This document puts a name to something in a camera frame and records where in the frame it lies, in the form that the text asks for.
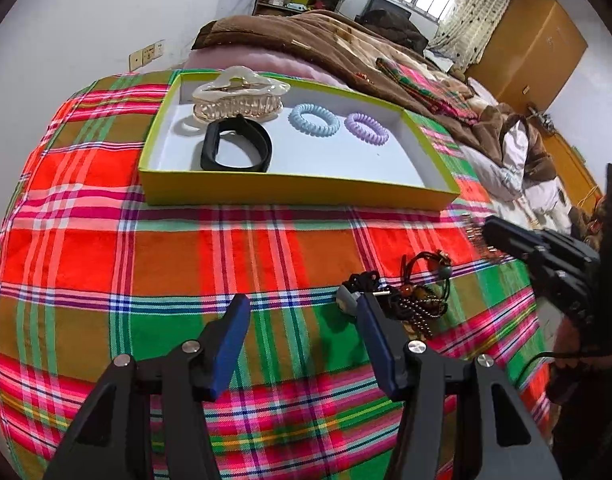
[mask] wooden wardrobe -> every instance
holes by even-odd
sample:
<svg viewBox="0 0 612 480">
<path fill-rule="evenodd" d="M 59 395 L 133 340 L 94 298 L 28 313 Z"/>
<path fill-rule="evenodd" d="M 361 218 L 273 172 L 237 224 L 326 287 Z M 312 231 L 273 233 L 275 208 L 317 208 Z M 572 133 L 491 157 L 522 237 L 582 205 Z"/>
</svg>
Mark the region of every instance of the wooden wardrobe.
<svg viewBox="0 0 612 480">
<path fill-rule="evenodd" d="M 479 64 L 466 72 L 494 97 L 526 113 L 547 110 L 588 44 L 556 0 L 511 0 Z"/>
</svg>

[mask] purple spiral hair tie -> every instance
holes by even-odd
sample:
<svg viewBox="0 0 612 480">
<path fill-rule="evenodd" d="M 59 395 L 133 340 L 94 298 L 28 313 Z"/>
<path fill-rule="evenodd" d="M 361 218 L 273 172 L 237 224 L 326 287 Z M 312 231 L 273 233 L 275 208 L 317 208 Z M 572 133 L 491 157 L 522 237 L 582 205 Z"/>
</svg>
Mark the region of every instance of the purple spiral hair tie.
<svg viewBox="0 0 612 480">
<path fill-rule="evenodd" d="M 385 144 L 390 136 L 390 132 L 386 128 L 365 114 L 350 114 L 344 124 L 355 137 L 375 146 Z M 367 130 L 362 124 L 368 126 L 370 130 Z"/>
</svg>

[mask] pink bedding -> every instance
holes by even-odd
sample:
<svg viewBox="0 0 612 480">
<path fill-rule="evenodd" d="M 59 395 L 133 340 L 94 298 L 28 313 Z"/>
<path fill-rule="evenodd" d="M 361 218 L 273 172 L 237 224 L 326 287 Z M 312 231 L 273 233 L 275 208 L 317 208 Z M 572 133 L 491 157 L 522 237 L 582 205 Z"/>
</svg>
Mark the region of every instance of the pink bedding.
<svg viewBox="0 0 612 480">
<path fill-rule="evenodd" d="M 325 70 L 296 57 L 265 48 L 243 45 L 223 45 L 193 50 L 184 64 L 185 69 L 225 68 L 241 65 L 256 72 L 275 72 L 311 79 L 338 88 L 348 88 Z"/>
</svg>

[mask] blue spiral hair tie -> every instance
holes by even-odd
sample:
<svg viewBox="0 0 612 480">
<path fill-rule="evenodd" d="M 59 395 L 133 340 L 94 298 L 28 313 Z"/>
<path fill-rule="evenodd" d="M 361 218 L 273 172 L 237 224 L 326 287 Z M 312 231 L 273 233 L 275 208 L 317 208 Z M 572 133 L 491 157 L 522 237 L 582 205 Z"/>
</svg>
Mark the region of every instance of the blue spiral hair tie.
<svg viewBox="0 0 612 480">
<path fill-rule="evenodd" d="M 325 120 L 327 126 L 319 126 L 307 121 L 302 117 L 304 114 L 311 114 Z M 335 135 L 341 127 L 341 123 L 335 114 L 326 110 L 326 108 L 312 104 L 297 105 L 288 116 L 288 121 L 296 130 L 315 137 L 330 137 Z"/>
</svg>

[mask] black wristband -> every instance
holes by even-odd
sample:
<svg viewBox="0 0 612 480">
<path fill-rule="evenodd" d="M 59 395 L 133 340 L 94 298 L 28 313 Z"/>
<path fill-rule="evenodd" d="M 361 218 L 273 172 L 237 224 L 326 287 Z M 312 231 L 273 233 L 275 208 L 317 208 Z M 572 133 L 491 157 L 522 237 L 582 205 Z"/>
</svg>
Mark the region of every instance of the black wristband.
<svg viewBox="0 0 612 480">
<path fill-rule="evenodd" d="M 218 163 L 215 158 L 217 157 L 217 151 L 220 146 L 220 133 L 228 131 L 233 131 L 247 139 L 259 153 L 261 162 L 249 168 L 231 168 Z M 265 173 L 270 165 L 272 155 L 273 145 L 264 127 L 238 114 L 237 117 L 222 119 L 208 125 L 206 136 L 204 137 L 200 164 L 202 169 L 206 171 L 249 171 L 253 173 Z"/>
</svg>

